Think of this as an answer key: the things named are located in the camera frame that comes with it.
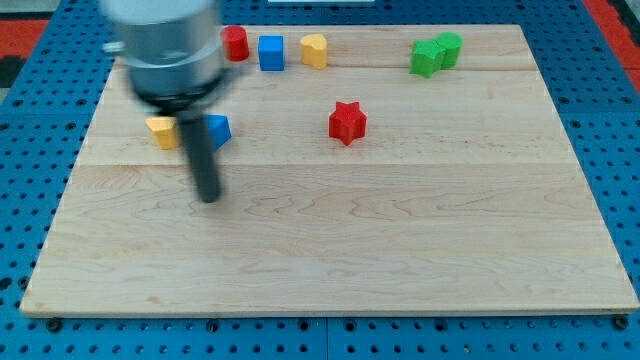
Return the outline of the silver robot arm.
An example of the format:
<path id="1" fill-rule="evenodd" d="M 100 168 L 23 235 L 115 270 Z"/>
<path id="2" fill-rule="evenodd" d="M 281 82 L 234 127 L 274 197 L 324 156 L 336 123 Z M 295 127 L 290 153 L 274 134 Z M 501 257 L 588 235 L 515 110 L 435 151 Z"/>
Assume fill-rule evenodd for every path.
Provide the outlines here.
<path id="1" fill-rule="evenodd" d="M 133 93 L 163 112 L 209 103 L 231 80 L 216 0 L 102 0 Z"/>

